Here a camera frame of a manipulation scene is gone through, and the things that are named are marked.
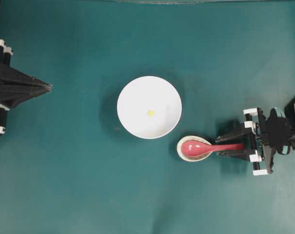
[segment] spoon handle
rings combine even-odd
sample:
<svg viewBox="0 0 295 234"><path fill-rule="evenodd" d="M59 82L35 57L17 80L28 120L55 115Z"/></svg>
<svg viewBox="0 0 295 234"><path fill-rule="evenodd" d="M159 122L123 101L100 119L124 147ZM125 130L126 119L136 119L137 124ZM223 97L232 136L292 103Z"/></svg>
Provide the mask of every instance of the spoon handle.
<svg viewBox="0 0 295 234"><path fill-rule="evenodd" d="M231 144L231 145L213 145L211 146L212 152L224 151L224 150L244 150L245 145L240 144Z"/></svg>

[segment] teal mat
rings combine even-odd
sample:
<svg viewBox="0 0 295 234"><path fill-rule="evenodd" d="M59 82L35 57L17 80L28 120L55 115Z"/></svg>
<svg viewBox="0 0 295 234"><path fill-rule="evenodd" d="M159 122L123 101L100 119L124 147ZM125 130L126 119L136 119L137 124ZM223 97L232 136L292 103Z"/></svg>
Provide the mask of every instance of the teal mat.
<svg viewBox="0 0 295 234"><path fill-rule="evenodd" d="M54 85L10 111L0 138L0 234L295 234L295 152L274 173L211 155L178 158L185 135L215 139L242 110L295 96L295 1L150 5L3 0L12 67ZM118 93L155 75L179 91L178 126L123 129Z"/></svg>

